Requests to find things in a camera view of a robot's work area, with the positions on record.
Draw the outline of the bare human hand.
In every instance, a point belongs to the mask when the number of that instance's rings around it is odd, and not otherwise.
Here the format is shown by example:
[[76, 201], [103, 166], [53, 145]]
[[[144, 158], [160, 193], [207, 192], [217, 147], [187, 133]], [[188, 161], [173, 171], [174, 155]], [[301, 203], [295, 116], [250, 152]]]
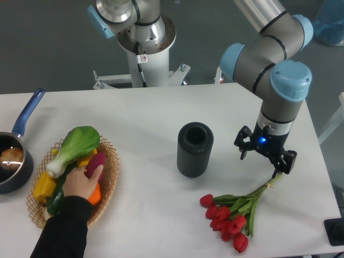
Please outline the bare human hand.
[[90, 178], [86, 177], [84, 171], [85, 166], [74, 168], [67, 175], [62, 187], [65, 197], [77, 196], [88, 199], [92, 195], [103, 172], [103, 165], [98, 166]]

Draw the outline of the black sleeved forearm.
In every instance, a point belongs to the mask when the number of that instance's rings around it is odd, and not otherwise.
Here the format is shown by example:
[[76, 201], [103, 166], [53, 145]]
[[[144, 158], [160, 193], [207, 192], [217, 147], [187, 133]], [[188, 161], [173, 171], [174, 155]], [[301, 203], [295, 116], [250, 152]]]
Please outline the black sleeved forearm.
[[83, 257], [92, 211], [88, 200], [65, 197], [60, 213], [47, 220], [31, 257]]

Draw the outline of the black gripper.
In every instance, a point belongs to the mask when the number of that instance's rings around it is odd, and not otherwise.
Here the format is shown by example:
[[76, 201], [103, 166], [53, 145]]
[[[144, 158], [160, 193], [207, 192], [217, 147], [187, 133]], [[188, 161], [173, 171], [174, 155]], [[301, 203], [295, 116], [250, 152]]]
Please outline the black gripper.
[[276, 178], [282, 173], [289, 174], [295, 164], [297, 152], [284, 149], [288, 136], [270, 134], [268, 126], [260, 128], [259, 125], [255, 125], [254, 131], [244, 126], [238, 132], [234, 145], [241, 152], [240, 160], [246, 157], [248, 151], [256, 151], [267, 157], [275, 168], [272, 178]]

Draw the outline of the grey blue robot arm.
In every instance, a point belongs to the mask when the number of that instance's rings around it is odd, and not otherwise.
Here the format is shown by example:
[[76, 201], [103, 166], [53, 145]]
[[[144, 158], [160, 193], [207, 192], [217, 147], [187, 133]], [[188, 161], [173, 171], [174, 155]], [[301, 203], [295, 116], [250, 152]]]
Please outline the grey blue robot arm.
[[[275, 174], [288, 174], [297, 153], [284, 144], [312, 80], [309, 68], [292, 56], [310, 42], [313, 27], [307, 18], [288, 14], [279, 1], [236, 4], [261, 40], [254, 47], [232, 44], [221, 57], [218, 74], [261, 98], [262, 106], [255, 128], [243, 127], [234, 143], [242, 157], [256, 151], [270, 160]], [[103, 37], [116, 37], [126, 51], [133, 87], [182, 84], [189, 67], [169, 70], [176, 29], [161, 13], [159, 1], [97, 1], [87, 13]]]

